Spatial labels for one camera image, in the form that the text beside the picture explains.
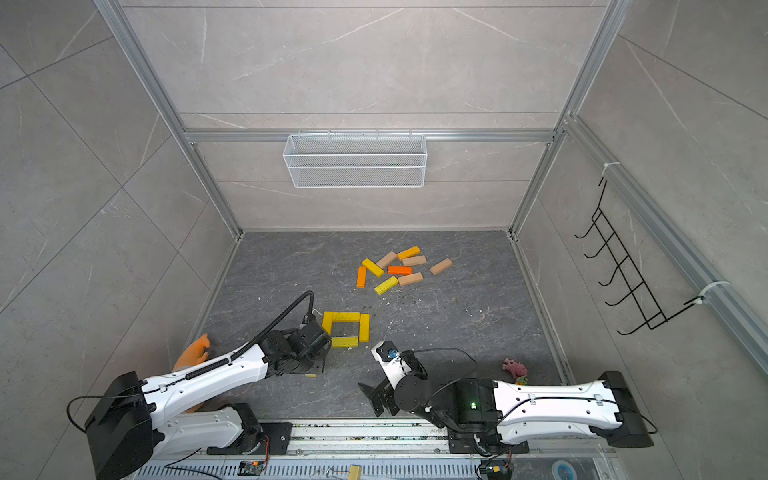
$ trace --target beige wooden block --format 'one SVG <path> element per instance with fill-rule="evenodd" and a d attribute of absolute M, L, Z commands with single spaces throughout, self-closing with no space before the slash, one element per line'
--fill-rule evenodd
<path fill-rule="evenodd" d="M 410 285 L 411 283 L 421 282 L 424 280 L 421 272 L 414 273 L 412 275 L 403 275 L 397 279 L 400 285 Z"/>
<path fill-rule="evenodd" d="M 451 261 L 451 259 L 446 258 L 442 262 L 430 268 L 429 271 L 432 272 L 432 275 L 437 275 L 438 273 L 442 272 L 443 270 L 445 270 L 451 265 L 453 265 L 453 262 Z"/>
<path fill-rule="evenodd" d="M 381 260 L 376 262 L 378 268 L 384 269 L 397 258 L 397 253 L 389 252 Z"/>
<path fill-rule="evenodd" d="M 427 263 L 427 257 L 419 255 L 418 257 L 410 257 L 402 259 L 403 266 L 423 265 Z"/>

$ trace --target square of yellow blocks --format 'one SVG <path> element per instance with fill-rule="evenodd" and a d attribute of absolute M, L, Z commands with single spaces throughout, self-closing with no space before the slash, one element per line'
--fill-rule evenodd
<path fill-rule="evenodd" d="M 331 348 L 348 348 L 358 346 L 358 342 L 370 341 L 371 316 L 360 312 L 325 312 L 323 314 L 323 329 L 331 334 L 334 323 L 359 323 L 358 336 L 331 337 Z"/>

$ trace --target black wire rack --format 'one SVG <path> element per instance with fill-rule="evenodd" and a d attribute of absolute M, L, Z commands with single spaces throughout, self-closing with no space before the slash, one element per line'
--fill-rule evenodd
<path fill-rule="evenodd" d="M 614 226 L 611 224 L 611 221 L 608 219 L 608 217 L 606 217 L 605 212 L 601 208 L 601 205 L 603 203 L 603 196 L 605 195 L 606 185 L 607 185 L 607 181 L 605 180 L 605 178 L 601 178 L 600 183 L 598 184 L 598 187 L 602 187 L 602 191 L 600 192 L 600 200 L 598 200 L 598 207 L 594 209 L 594 213 L 591 216 L 592 224 L 589 226 L 587 233 L 581 236 L 574 235 L 574 237 L 578 239 L 585 238 L 587 235 L 589 235 L 589 233 L 593 229 L 595 229 L 595 231 L 598 232 L 598 234 L 600 235 L 600 238 L 603 240 L 603 244 L 594 255 L 587 255 L 585 253 L 584 256 L 587 258 L 595 258 L 597 255 L 600 254 L 600 252 L 603 251 L 603 249 L 607 249 L 608 252 L 611 254 L 611 258 L 613 259 L 616 265 L 616 267 L 614 268 L 614 272 L 611 274 L 611 278 L 608 280 L 608 282 L 602 283 L 598 281 L 598 283 L 601 284 L 602 286 L 611 285 L 611 283 L 613 283 L 614 279 L 616 278 L 616 273 L 619 273 L 621 275 L 621 279 L 624 281 L 624 285 L 626 285 L 627 288 L 629 289 L 629 292 L 626 295 L 622 296 L 619 299 L 619 301 L 617 301 L 616 303 L 605 302 L 605 304 L 608 306 L 616 306 L 619 303 L 625 301 L 627 298 L 632 297 L 632 300 L 634 300 L 635 305 L 637 305 L 637 308 L 640 310 L 640 313 L 643 316 L 643 322 L 640 325 L 638 325 L 637 327 L 635 327 L 629 332 L 622 332 L 621 330 L 617 330 L 619 334 L 631 335 L 632 333 L 637 332 L 643 326 L 647 326 L 648 329 L 651 329 L 651 330 L 656 329 L 664 325 L 666 322 L 669 322 L 674 317 L 680 315 L 682 312 L 688 310 L 692 306 L 698 305 L 699 302 L 697 302 L 697 300 L 702 300 L 703 297 L 701 295 L 697 295 L 694 298 L 688 300 L 687 302 L 683 303 L 682 309 L 678 310 L 672 315 L 667 315 L 666 313 L 664 313 L 658 301 L 656 300 L 656 296 L 654 295 L 654 292 L 650 289 L 650 287 L 648 286 L 648 283 L 643 277 L 643 273 L 640 271 L 639 268 L 637 268 L 637 265 L 632 259 L 632 256 L 629 254 L 629 250 L 627 250 L 627 248 L 624 246 L 624 242 L 621 241 L 621 237 L 619 237 L 618 233 L 616 233 Z M 604 232 L 603 230 L 601 230 L 600 226 L 598 226 L 598 220 L 600 220 L 601 217 L 605 220 L 605 223 L 608 225 L 609 231 Z M 611 248 L 611 245 L 609 244 L 609 242 L 613 238 L 615 238 L 618 241 L 619 245 L 621 245 L 621 250 L 623 250 L 623 253 L 619 253 L 617 255 L 617 253 L 614 252 L 614 249 Z M 627 279 L 627 275 L 624 273 L 624 270 L 622 270 L 622 265 L 625 265 L 625 268 L 630 267 L 635 269 L 635 271 L 637 272 L 637 276 L 640 278 L 640 282 L 637 285 L 635 286 L 630 285 L 629 280 Z M 654 315 L 651 315 L 651 316 L 646 315 L 645 310 L 643 310 L 643 307 L 640 304 L 640 300 L 637 299 L 637 296 L 636 296 L 637 291 L 641 288 L 645 289 L 648 292 L 648 295 L 650 295 L 651 299 L 654 301 L 656 310 L 658 310 Z M 651 320 L 659 316 L 661 316 L 663 320 L 657 323 L 656 325 L 651 325 L 650 324 Z"/>

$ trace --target white wire basket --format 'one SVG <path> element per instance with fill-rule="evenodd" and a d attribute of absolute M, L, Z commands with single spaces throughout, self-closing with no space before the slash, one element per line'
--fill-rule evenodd
<path fill-rule="evenodd" d="M 424 135 L 294 134 L 283 158 L 296 188 L 423 187 Z"/>

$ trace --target yellow wooden block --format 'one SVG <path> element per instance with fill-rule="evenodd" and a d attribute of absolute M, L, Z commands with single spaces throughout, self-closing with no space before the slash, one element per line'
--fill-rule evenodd
<path fill-rule="evenodd" d="M 383 283 L 379 284 L 374 290 L 376 291 L 376 293 L 381 295 L 382 293 L 384 293 L 385 291 L 389 290 L 390 288 L 394 287 L 397 284 L 398 284 L 397 277 L 391 276 L 390 278 L 385 280 Z"/>
<path fill-rule="evenodd" d="M 328 335 L 331 334 L 331 329 L 333 328 L 333 319 L 336 317 L 336 312 L 325 312 L 323 314 L 323 330 L 325 330 Z"/>
<path fill-rule="evenodd" d="M 380 269 L 378 265 L 376 265 L 374 262 L 371 261 L 371 259 L 366 258 L 362 261 L 362 265 L 367 268 L 368 270 L 371 270 L 371 273 L 373 273 L 376 276 L 381 276 L 384 274 L 384 270 Z"/>
<path fill-rule="evenodd" d="M 360 332 L 358 338 L 361 343 L 368 342 L 371 338 L 371 316 L 367 313 L 360 315 Z"/>
<path fill-rule="evenodd" d="M 362 467 L 358 465 L 352 465 L 349 467 L 349 475 L 346 476 L 346 480 L 360 480 L 362 476 Z"/>
<path fill-rule="evenodd" d="M 422 252 L 422 249 L 418 247 L 411 247 L 408 250 L 404 250 L 397 254 L 397 257 L 402 260 L 404 258 L 413 257 L 414 255 L 419 255 Z"/>
<path fill-rule="evenodd" d="M 345 349 L 350 346 L 357 346 L 356 336 L 332 336 L 331 348 L 332 349 Z"/>

